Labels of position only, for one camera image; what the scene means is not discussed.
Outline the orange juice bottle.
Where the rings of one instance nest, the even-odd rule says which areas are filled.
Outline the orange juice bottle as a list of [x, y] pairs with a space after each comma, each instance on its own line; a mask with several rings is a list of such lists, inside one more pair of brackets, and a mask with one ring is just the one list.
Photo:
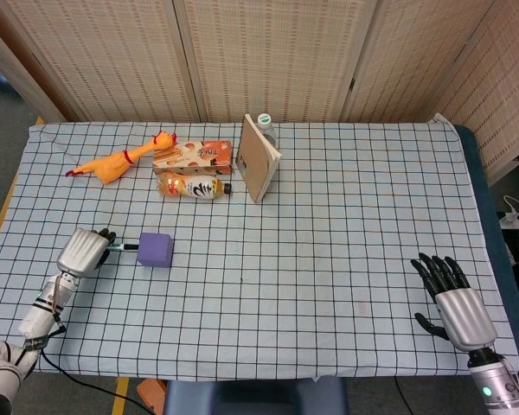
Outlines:
[[186, 176], [164, 172], [157, 177], [158, 190], [167, 196], [213, 200], [232, 194], [232, 185], [214, 176]]

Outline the brown spiral notebook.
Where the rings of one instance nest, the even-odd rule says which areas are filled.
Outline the brown spiral notebook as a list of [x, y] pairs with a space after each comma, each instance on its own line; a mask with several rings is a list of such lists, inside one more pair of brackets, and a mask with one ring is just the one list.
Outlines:
[[281, 153], [262, 135], [251, 115], [246, 113], [240, 143], [235, 156], [236, 166], [254, 203], [262, 201], [276, 169]]

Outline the clear bottle with white cap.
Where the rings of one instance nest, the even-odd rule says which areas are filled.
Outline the clear bottle with white cap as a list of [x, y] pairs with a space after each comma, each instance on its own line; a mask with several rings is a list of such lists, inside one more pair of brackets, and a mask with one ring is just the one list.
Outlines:
[[257, 117], [257, 126], [262, 135], [275, 149], [278, 148], [277, 134], [272, 125], [272, 118], [268, 113], [261, 113]]

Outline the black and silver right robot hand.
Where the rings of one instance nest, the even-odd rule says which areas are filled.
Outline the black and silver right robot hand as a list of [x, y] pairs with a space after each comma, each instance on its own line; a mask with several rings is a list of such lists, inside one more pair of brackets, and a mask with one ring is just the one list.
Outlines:
[[414, 315], [418, 324], [431, 335], [452, 343], [463, 352], [489, 348], [497, 339], [497, 330], [482, 298], [471, 288], [462, 268], [446, 256], [428, 256], [421, 252], [411, 261], [426, 291], [436, 305], [442, 322], [431, 323], [420, 313]]

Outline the yellow rubber chicken toy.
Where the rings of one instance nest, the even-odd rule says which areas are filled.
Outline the yellow rubber chicken toy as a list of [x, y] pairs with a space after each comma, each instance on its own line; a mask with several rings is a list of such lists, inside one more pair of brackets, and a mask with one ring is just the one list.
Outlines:
[[110, 156], [94, 159], [71, 169], [66, 176], [94, 174], [103, 184], [118, 180], [141, 157], [157, 150], [167, 150], [176, 144], [176, 133], [160, 131], [150, 142], [137, 148], [125, 149]]

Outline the white black grid tablecloth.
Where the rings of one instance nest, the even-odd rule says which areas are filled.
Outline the white black grid tablecloth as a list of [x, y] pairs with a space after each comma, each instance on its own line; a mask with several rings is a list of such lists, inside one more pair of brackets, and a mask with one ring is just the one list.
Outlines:
[[0, 229], [0, 341], [18, 327], [78, 228], [135, 243], [171, 236], [168, 268], [115, 252], [81, 279], [67, 327], [37, 369], [179, 380], [325, 375], [454, 375], [467, 355], [415, 314], [439, 313], [412, 267], [421, 253], [463, 268], [519, 366], [458, 128], [418, 124], [279, 125], [280, 165], [264, 199], [238, 173], [214, 201], [168, 198], [150, 158], [103, 185], [74, 166], [159, 131], [180, 141], [240, 141], [241, 126], [95, 122], [32, 126]]

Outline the orange snack box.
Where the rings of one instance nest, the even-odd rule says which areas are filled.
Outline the orange snack box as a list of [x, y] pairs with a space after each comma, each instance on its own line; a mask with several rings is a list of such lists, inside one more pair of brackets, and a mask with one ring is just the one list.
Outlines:
[[233, 146], [228, 140], [181, 142], [166, 150], [158, 150], [152, 168], [182, 175], [231, 175]]

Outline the purple foam cube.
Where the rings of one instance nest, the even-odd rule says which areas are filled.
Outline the purple foam cube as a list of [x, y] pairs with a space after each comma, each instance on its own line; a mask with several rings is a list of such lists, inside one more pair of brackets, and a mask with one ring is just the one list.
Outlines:
[[137, 261], [148, 267], [170, 268], [174, 240], [168, 234], [142, 233], [138, 243]]

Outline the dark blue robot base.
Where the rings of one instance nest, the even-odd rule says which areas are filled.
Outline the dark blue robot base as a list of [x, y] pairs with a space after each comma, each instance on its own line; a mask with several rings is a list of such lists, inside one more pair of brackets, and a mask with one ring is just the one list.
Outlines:
[[349, 415], [346, 382], [232, 380], [168, 383], [163, 415]]

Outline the dark blue table edge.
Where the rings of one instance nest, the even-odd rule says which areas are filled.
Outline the dark blue table edge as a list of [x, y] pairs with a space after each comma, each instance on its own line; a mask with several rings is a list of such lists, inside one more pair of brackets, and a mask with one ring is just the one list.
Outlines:
[[477, 140], [475, 134], [469, 128], [460, 124], [456, 124], [454, 128], [458, 133], [465, 154], [465, 161], [469, 170], [471, 184], [477, 201], [477, 210], [484, 232], [486, 251], [490, 258], [497, 290], [502, 298], [503, 307], [509, 320], [519, 357], [519, 291], [479, 155]]

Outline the beige woven folding screen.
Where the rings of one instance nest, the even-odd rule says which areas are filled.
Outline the beige woven folding screen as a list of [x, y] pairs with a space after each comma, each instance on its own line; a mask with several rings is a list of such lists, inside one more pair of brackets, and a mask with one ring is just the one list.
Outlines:
[[0, 71], [47, 121], [439, 113], [519, 165], [519, 0], [0, 0]]

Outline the orange object on floor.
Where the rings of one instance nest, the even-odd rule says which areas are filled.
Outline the orange object on floor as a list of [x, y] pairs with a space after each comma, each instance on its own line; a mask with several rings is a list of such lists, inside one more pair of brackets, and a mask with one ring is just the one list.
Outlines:
[[141, 400], [155, 415], [163, 415], [167, 393], [167, 383], [165, 381], [145, 379], [138, 384], [137, 392]]

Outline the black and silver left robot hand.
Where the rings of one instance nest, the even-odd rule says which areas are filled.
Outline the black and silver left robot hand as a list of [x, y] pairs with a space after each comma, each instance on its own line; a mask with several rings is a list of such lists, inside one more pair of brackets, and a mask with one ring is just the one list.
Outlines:
[[77, 228], [57, 259], [60, 271], [83, 278], [100, 268], [109, 256], [108, 246], [116, 233], [107, 228], [99, 232]]

